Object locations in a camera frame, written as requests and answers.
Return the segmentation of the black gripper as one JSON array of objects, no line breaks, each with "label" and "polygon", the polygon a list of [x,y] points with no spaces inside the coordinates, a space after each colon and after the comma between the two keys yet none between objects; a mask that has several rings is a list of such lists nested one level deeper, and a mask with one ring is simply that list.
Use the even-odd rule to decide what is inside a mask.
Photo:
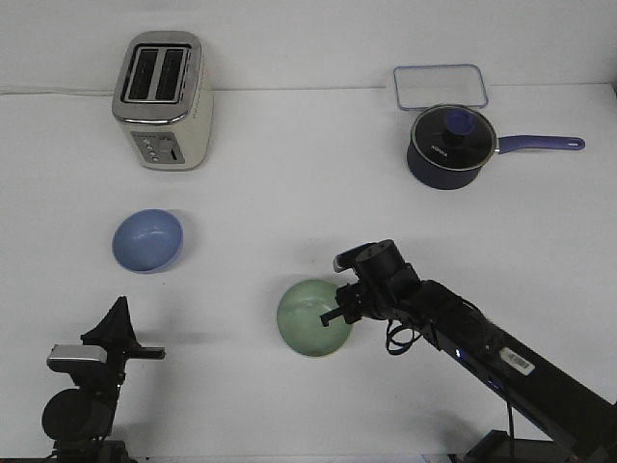
[{"label": "black gripper", "polygon": [[391,239],[373,242],[356,257],[350,269],[358,281],[336,290],[338,308],[320,315],[323,327],[341,316],[346,322],[357,322],[363,317],[399,319],[395,312],[400,311],[401,300],[421,285],[419,276]]},{"label": "black gripper", "polygon": [[164,347],[146,347],[139,344],[126,296],[120,296],[102,320],[80,337],[85,345],[126,345],[107,350],[107,361],[102,381],[104,386],[121,386],[129,360],[163,360]]}]

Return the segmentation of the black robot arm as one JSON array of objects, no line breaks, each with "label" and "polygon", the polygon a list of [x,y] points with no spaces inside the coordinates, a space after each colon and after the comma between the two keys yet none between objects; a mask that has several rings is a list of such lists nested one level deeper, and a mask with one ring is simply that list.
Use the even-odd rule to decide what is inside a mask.
[{"label": "black robot arm", "polygon": [[467,462],[613,462],[616,407],[491,322],[465,298],[422,280],[390,239],[337,255],[335,272],[358,280],[335,293],[337,306],[321,315],[353,324],[364,317],[388,324],[386,349],[402,355],[420,339],[453,358],[547,435],[517,439],[492,430]]},{"label": "black robot arm", "polygon": [[163,347],[144,347],[132,326],[127,298],[119,297],[79,344],[56,344],[46,358],[54,372],[74,386],[52,396],[41,425],[54,441],[49,457],[57,462],[131,462],[126,443],[109,436],[119,402],[126,363],[162,360]]}]

